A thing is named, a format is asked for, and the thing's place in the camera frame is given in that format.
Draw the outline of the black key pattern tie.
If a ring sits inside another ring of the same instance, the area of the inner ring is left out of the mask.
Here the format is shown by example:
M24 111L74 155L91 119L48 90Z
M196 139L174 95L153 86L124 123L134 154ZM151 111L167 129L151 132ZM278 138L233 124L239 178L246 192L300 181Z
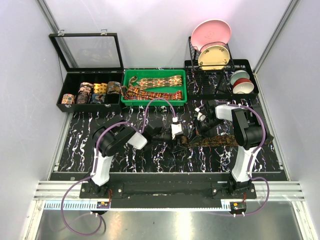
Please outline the black key pattern tie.
M202 137L196 135L193 138L187 138L184 136L182 137L181 144L187 148L238 146L234 135L217 135L214 137Z

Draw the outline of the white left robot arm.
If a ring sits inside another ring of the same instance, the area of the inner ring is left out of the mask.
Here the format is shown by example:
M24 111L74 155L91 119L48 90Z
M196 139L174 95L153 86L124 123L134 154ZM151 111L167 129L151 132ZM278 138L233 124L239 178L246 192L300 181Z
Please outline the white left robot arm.
M109 119L92 135L94 143L94 162L90 173L90 192L97 198L108 194L107 182L110 180L111 163L114 156L124 149L126 144L137 150L146 151L153 143L171 144L172 130L148 124L140 133L120 115Z

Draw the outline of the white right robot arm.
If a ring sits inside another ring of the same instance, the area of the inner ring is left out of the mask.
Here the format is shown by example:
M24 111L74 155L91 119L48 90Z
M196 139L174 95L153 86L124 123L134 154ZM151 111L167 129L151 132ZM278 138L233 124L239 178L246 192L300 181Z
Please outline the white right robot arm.
M223 121L232 122L238 150L226 189L230 197L239 198L251 188L254 162L269 134L261 108L213 100L195 112L197 132L202 137Z

